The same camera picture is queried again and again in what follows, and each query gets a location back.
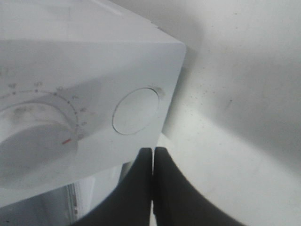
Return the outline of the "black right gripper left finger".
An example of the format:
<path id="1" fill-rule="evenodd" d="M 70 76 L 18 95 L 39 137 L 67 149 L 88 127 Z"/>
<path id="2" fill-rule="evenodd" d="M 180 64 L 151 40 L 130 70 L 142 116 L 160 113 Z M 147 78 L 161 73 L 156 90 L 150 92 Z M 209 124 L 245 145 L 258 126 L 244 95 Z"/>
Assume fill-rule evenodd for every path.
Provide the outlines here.
<path id="1" fill-rule="evenodd" d="M 151 214 L 152 150 L 142 148 L 113 192 L 74 226 L 148 226 Z"/>

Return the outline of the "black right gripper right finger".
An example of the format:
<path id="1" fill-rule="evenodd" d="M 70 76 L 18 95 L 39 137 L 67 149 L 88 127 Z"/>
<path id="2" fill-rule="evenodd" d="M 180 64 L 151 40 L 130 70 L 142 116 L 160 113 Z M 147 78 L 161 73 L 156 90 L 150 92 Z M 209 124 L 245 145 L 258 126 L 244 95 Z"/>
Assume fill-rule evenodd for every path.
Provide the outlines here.
<path id="1" fill-rule="evenodd" d="M 226 216 L 190 184 L 166 148 L 155 149 L 153 182 L 158 226 L 226 225 Z"/>

